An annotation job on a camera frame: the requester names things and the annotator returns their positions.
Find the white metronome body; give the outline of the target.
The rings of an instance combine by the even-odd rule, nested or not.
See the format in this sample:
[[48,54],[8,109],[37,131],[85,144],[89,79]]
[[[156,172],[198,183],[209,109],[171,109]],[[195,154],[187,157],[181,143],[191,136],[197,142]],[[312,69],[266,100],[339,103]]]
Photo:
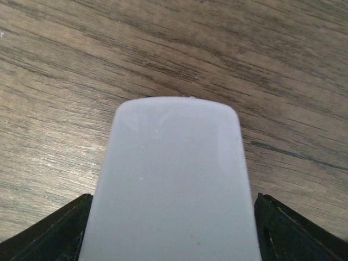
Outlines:
[[152,97],[115,114],[80,260],[260,260],[236,112]]

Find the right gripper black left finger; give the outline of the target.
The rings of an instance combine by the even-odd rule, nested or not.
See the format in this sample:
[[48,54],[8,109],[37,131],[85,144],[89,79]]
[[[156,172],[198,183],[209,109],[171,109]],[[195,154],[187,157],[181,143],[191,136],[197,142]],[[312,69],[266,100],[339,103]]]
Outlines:
[[1,242],[1,260],[78,260],[92,198],[83,194]]

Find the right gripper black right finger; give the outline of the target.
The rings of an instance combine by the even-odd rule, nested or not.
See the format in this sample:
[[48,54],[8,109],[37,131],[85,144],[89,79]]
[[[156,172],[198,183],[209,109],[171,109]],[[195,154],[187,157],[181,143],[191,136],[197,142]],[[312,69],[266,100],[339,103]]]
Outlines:
[[254,204],[262,260],[347,260],[347,242],[270,195]]

